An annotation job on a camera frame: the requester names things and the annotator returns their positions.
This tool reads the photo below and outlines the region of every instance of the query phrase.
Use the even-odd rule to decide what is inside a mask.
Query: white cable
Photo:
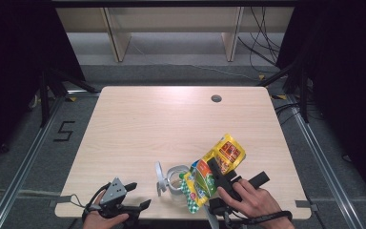
[[[154,65],[172,65],[172,66],[178,66],[176,64],[170,64],[170,63],[165,63],[165,62],[161,62],[161,63],[155,63],[155,62],[152,62],[151,60],[149,60],[149,58],[147,57],[146,54],[144,54],[141,50],[138,49],[138,47],[136,47],[132,41],[130,41],[130,43],[132,44],[132,46],[138,50],[142,55],[145,56],[145,58],[147,59],[148,62],[154,64]],[[191,66],[191,67],[194,67],[194,68],[198,68],[198,69],[201,69],[201,70],[209,70],[209,71],[215,71],[215,72],[218,72],[218,73],[224,73],[224,74],[227,74],[227,75],[234,75],[234,76],[242,76],[242,77],[245,77],[245,78],[248,78],[248,79],[251,79],[251,80],[254,80],[254,81],[259,81],[258,79],[254,79],[254,78],[251,78],[250,76],[246,75],[246,74],[238,74],[238,73],[227,73],[227,72],[224,72],[224,71],[220,71],[220,70],[217,70],[217,69],[212,69],[212,68],[206,68],[206,67],[200,67],[198,65],[188,65],[188,66]]]
[[[0,195],[5,193],[5,189],[0,189]],[[46,197],[59,197],[59,192],[48,192],[48,191],[36,191],[36,190],[19,190],[19,195],[23,196],[46,196]]]

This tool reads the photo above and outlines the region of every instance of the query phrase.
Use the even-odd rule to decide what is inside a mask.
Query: human hand
[[[94,201],[94,204],[99,204],[100,199],[104,196],[105,191],[99,194]],[[119,223],[127,220],[129,218],[128,214],[121,214],[115,218],[105,219],[100,216],[97,211],[92,211],[86,216],[85,222],[83,224],[83,229],[110,229]]]
[[[241,212],[248,218],[255,218],[280,212],[281,208],[277,201],[267,190],[255,189],[246,179],[240,179],[233,185],[234,190],[240,194],[242,201],[237,201],[222,188],[218,187],[219,196],[231,207]],[[293,224],[287,218],[272,219],[260,223],[266,229],[290,229]]]

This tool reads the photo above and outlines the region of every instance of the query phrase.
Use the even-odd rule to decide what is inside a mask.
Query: snack bag
[[[213,173],[207,161],[215,157],[225,175],[235,169],[245,156],[245,150],[229,134],[225,134],[206,155],[192,164],[190,171],[181,176],[181,190],[191,213],[197,212],[216,192]]]

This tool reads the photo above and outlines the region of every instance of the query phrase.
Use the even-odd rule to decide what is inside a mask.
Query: black cable
[[[277,60],[277,55],[275,54],[275,52],[273,52],[273,47],[270,45],[270,39],[269,37],[267,36],[267,28],[266,28],[266,19],[265,19],[265,16],[266,16],[266,8],[263,7],[261,9],[261,15],[262,15],[262,21],[261,21],[261,30],[262,30],[262,34],[264,36],[264,38],[266,39],[266,42],[267,42],[267,45],[269,46],[269,52],[270,52],[270,55],[272,56],[272,59],[274,62],[276,62]]]
[[[264,23],[264,25],[265,25],[265,18],[264,18],[264,15],[265,15],[265,10],[264,10],[264,8],[262,8],[263,9],[263,20],[262,20],[262,23]],[[252,47],[250,48],[250,47],[247,47],[250,51],[251,51],[251,54],[250,54],[250,56],[249,56],[249,61],[250,61],[250,63],[251,63],[251,66],[252,66],[252,68],[253,69],[255,69],[256,71],[259,71],[259,72],[261,72],[261,73],[274,73],[274,72],[266,72],[266,71],[261,71],[261,70],[259,70],[259,69],[257,69],[255,66],[254,66],[254,64],[253,64],[253,62],[252,62],[252,53],[254,52],[254,45],[257,43],[257,44],[259,44],[258,42],[257,42],[257,39],[258,39],[258,36],[262,33],[263,34],[263,36],[265,36],[265,39],[268,41],[268,45],[269,45],[269,48],[268,47],[266,47],[267,49],[269,49],[269,52],[270,52],[270,54],[272,55],[272,58],[273,58],[273,60],[274,61],[271,61],[271,60],[268,60],[268,62],[270,63],[270,64],[272,64],[272,65],[274,65],[275,66],[275,56],[272,54],[272,47],[271,47],[271,45],[270,45],[270,43],[269,43],[269,38],[267,37],[267,35],[265,35],[264,33],[263,33],[263,29],[261,28],[261,26],[260,26],[260,24],[258,23],[258,20],[257,20],[257,18],[256,18],[256,16],[255,16],[255,14],[254,14],[254,11],[253,11],[253,9],[252,9],[252,7],[251,7],[251,11],[252,11],[252,13],[253,13],[253,15],[254,15],[254,19],[255,19],[255,21],[256,21],[256,23],[257,23],[257,26],[258,26],[258,28],[259,28],[259,31],[258,31],[258,33],[257,33],[257,37],[256,38],[254,38],[253,36],[252,36],[252,34],[251,34],[251,37],[252,37],[252,39],[255,41],[254,43],[253,43],[253,45],[252,45]]]
[[[292,117],[294,117],[295,115],[298,115],[298,114],[299,114],[299,112],[296,112],[295,114],[292,114],[287,119],[285,119],[283,122],[281,122],[280,126],[284,125],[288,120],[290,120]]]
[[[75,223],[78,221],[78,219],[73,219],[71,225],[68,227],[68,229],[72,229],[72,227],[75,225]]]
[[[249,47],[247,44],[245,44],[245,42],[242,41],[242,39],[238,36],[237,39],[246,47],[248,48],[248,50],[254,52],[255,54],[257,54],[258,56],[260,56],[261,58],[263,58],[264,60],[266,60],[267,62],[269,62],[270,64],[274,65],[275,62],[271,61],[269,58],[267,58],[266,56],[264,56],[263,54],[261,54],[260,52],[257,52],[256,50],[252,49],[251,47]]]
[[[284,112],[288,108],[297,107],[298,105],[299,105],[299,103],[291,103],[291,104],[286,104],[286,105],[283,105],[280,107],[276,107],[276,108],[274,108],[276,110],[275,113],[276,113],[277,117],[280,117],[282,112]]]
[[[103,185],[99,190],[97,190],[97,192],[93,195],[93,197],[91,197],[91,201],[89,201],[89,203],[85,206],[85,209],[83,211],[82,214],[82,221],[85,221],[86,216],[88,215],[88,213],[90,212],[89,208],[91,207],[92,203],[94,202],[94,200],[96,199],[96,197],[103,191],[109,188],[109,186],[111,185],[111,183],[107,183],[105,185]]]
[[[269,47],[267,47],[267,46],[265,46],[265,45],[262,45],[262,44],[260,44],[255,38],[254,38],[254,36],[252,35],[252,33],[251,32],[249,32],[249,34],[250,34],[250,36],[251,36],[251,38],[254,40],[254,42],[257,44],[257,45],[259,45],[261,48],[264,48],[264,49],[266,49],[266,50],[269,50],[270,48]]]
[[[71,204],[76,205],[81,208],[85,208],[85,206],[82,205],[81,201],[79,200],[79,197],[76,194],[72,194],[71,197],[76,197],[76,200],[78,200],[78,203],[72,202],[72,200],[71,200],[70,201]]]
[[[270,42],[272,42],[274,45],[275,43],[267,36],[267,29],[266,29],[266,20],[265,20],[265,15],[266,15],[266,8],[262,7],[262,21],[261,23],[259,23],[259,21],[257,20],[257,17],[254,14],[254,9],[251,7],[251,12],[254,16],[254,20],[256,21],[256,24],[259,28],[259,32],[257,34],[257,37],[255,40],[257,40],[258,36],[262,33],[262,35],[264,36],[268,46],[269,46],[269,51],[270,51],[270,55],[272,56],[272,59],[274,60],[274,62],[276,61],[275,58],[277,58],[277,56],[275,55],[274,52],[272,52],[273,47],[271,46]]]
[[[234,214],[236,217],[242,219],[241,221],[231,221],[230,219],[226,219],[226,217],[224,217],[224,219],[228,220],[230,225],[255,225],[258,223],[262,223],[265,221],[269,221],[272,219],[278,219],[278,218],[282,218],[282,217],[287,217],[289,221],[293,220],[293,214],[290,211],[280,211],[280,212],[276,212],[276,213],[272,213],[272,214],[268,214],[268,215],[264,215],[264,216],[260,216],[260,217],[255,217],[255,218],[243,218],[240,217],[236,214]]]
[[[238,217],[239,219],[245,219],[245,218],[241,217],[240,215],[238,215],[237,213],[235,213],[234,211],[233,211],[233,215]]]

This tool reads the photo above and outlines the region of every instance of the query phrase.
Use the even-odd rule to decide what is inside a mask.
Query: cable
[[[291,116],[289,116],[287,119],[285,119],[283,122],[280,123],[280,126],[284,125],[288,120],[290,120],[292,117],[298,115],[299,112],[296,112],[294,114],[292,114]]]
[[[6,191],[5,189],[0,189],[0,196],[3,196],[5,191]],[[61,193],[59,193],[59,192],[35,191],[35,190],[25,190],[25,189],[19,190],[19,193],[18,193],[18,196],[20,198],[33,198],[33,197],[42,197],[42,198],[55,197],[56,198],[60,195],[61,195]]]
[[[229,214],[227,214],[227,212],[224,215],[224,220],[225,220],[225,224],[228,226],[228,228],[233,228],[233,226],[238,226],[238,225],[255,225],[261,222],[265,222],[265,221],[269,221],[272,219],[278,219],[278,218],[282,218],[282,217],[286,217],[288,218],[289,221],[293,220],[293,214],[290,211],[279,211],[276,213],[271,213],[271,214],[267,214],[267,215],[263,215],[263,216],[259,216],[259,217],[255,217],[255,218],[243,218],[238,216],[237,214],[234,214],[236,217],[242,219],[240,221],[231,221],[231,219],[228,216]]]
[[[75,225],[75,223],[78,221],[78,219],[73,219],[71,225],[68,227],[68,229],[72,229],[72,227]]]
[[[241,217],[240,215],[238,215],[238,214],[237,214],[236,212],[234,212],[234,211],[233,211],[233,215],[234,215],[234,216],[236,216],[236,217],[238,217],[239,219],[246,219],[246,218],[244,218],[244,217]]]
[[[254,14],[254,10],[253,10],[253,8],[251,7],[251,11],[252,11],[252,14],[253,14],[253,16],[254,16],[254,20],[256,21],[256,24],[257,24],[257,26],[258,26],[258,28],[259,28],[259,31],[258,31],[258,33],[257,33],[257,36],[256,36],[256,38],[254,38],[253,36],[252,36],[252,34],[250,33],[250,35],[251,35],[251,37],[252,37],[252,39],[254,40],[254,43],[253,43],[253,45],[252,45],[252,47],[250,48],[250,47],[247,47],[250,51],[251,51],[251,54],[250,54],[250,56],[249,56],[249,61],[250,61],[250,63],[251,63],[251,66],[255,69],[255,70],[257,70],[257,71],[259,71],[259,72],[263,72],[263,71],[261,71],[261,70],[258,70],[255,66],[254,66],[254,64],[253,64],[253,62],[252,62],[252,53],[254,52],[254,45],[255,44],[258,44],[258,45],[260,45],[261,47],[263,47],[263,48],[266,48],[266,49],[268,49],[269,50],[269,52],[270,52],[270,55],[272,56],[272,59],[273,59],[273,61],[271,61],[271,60],[269,60],[268,62],[269,63],[271,63],[272,65],[274,65],[275,66],[275,62],[276,62],[276,59],[277,59],[277,56],[276,56],[276,54],[275,54],[275,50],[273,49],[273,47],[271,46],[271,44],[270,44],[270,39],[269,39],[269,37],[267,36],[267,34],[265,34],[266,33],[266,21],[265,21],[265,14],[266,14],[266,9],[265,8],[262,8],[262,23],[261,24],[259,24],[259,22],[258,22],[258,20],[257,20],[257,18],[256,18],[256,16],[255,16],[255,14]],[[258,41],[257,41],[257,39],[258,39],[258,37],[259,37],[259,35],[260,34],[263,34],[263,36],[265,37],[265,39],[266,39],[266,42],[267,42],[267,44],[268,44],[268,47],[265,47],[265,46],[262,46],[260,43],[258,43]]]
[[[103,185],[99,190],[97,190],[97,192],[93,195],[93,197],[91,197],[91,201],[89,201],[89,203],[84,207],[84,211],[82,213],[82,221],[85,221],[85,218],[87,217],[88,213],[90,212],[90,207],[92,206],[94,200],[96,199],[96,197],[105,189],[108,189],[109,186],[111,185],[111,183],[107,183],[105,185]]]
[[[257,54],[258,56],[260,56],[261,58],[263,58],[264,60],[266,60],[267,62],[269,62],[270,64],[274,65],[275,62],[271,61],[270,59],[268,59],[266,56],[262,55],[260,52],[257,52],[256,50],[252,49],[251,47],[249,47],[247,44],[245,44],[245,42],[242,41],[242,39],[238,36],[237,39],[246,47],[248,48],[248,50],[250,50],[251,52],[254,52],[255,54]]]
[[[262,46],[263,48],[266,48],[266,49],[268,49],[269,50],[269,52],[270,52],[270,54],[271,54],[271,56],[272,56],[272,59],[274,60],[274,62],[276,61],[276,59],[277,59],[277,55],[276,55],[276,53],[275,52],[278,52],[277,50],[275,50],[273,47],[272,47],[272,45],[271,44],[273,44],[273,45],[275,45],[277,48],[280,48],[278,45],[276,45],[276,43],[275,42],[273,42],[270,38],[269,38],[269,36],[267,35],[267,27],[266,27],[266,20],[265,20],[265,16],[266,16],[266,8],[265,7],[262,7],[261,9],[262,9],[262,21],[261,21],[261,23],[259,23],[259,20],[257,19],[257,17],[255,16],[255,13],[254,13],[254,9],[252,8],[252,7],[250,7],[250,9],[251,9],[251,12],[252,12],[252,14],[253,14],[253,16],[254,16],[254,20],[255,20],[255,22],[256,22],[256,24],[257,24],[257,27],[259,28],[259,31],[258,31],[258,33],[257,33],[257,37],[256,38],[254,38],[253,37],[253,35],[250,33],[250,35],[251,35],[251,37],[252,37],[252,39],[254,40],[254,43],[257,43],[258,45],[260,45],[260,46],[262,46],[258,41],[257,41],[257,39],[258,39],[258,36],[260,35],[260,34],[262,34],[263,36],[264,36],[264,38],[265,38],[265,40],[266,40],[266,42],[267,42],[267,45],[268,45],[268,47],[264,47],[264,46]]]
[[[284,112],[286,109],[288,108],[292,108],[292,107],[297,107],[299,105],[299,103],[291,103],[291,104],[286,104],[280,107],[276,107],[274,108],[276,111],[275,113],[277,114],[277,117],[280,117],[281,113]]]
[[[76,194],[72,194],[71,195],[71,198],[72,197],[76,197],[76,200],[78,201],[78,203],[72,202],[72,199],[71,199],[70,203],[72,203],[73,205],[76,205],[78,207],[85,208],[85,206],[82,205],[81,201],[79,201],[79,198],[78,198],[78,196]]]
[[[172,66],[177,66],[175,64],[170,64],[170,63],[155,63],[155,62],[152,62],[151,60],[148,60],[148,57],[146,54],[144,54],[141,50],[138,49],[138,47],[136,47],[132,41],[130,41],[130,44],[132,44],[132,46],[138,50],[142,55],[145,56],[145,58],[147,59],[148,62],[154,64],[154,65],[172,65]],[[209,71],[215,71],[215,72],[218,72],[218,73],[224,73],[224,74],[227,74],[227,75],[234,75],[234,76],[242,76],[242,77],[245,77],[245,78],[248,78],[248,79],[251,79],[253,81],[259,81],[258,79],[254,79],[254,78],[251,78],[250,76],[246,75],[246,74],[238,74],[238,73],[227,73],[227,72],[224,72],[224,71],[220,71],[218,69],[212,69],[212,68],[206,68],[206,67],[201,67],[201,66],[198,66],[198,65],[188,65],[188,66],[191,66],[191,67],[194,67],[194,68],[198,68],[198,69],[201,69],[201,70],[209,70]]]

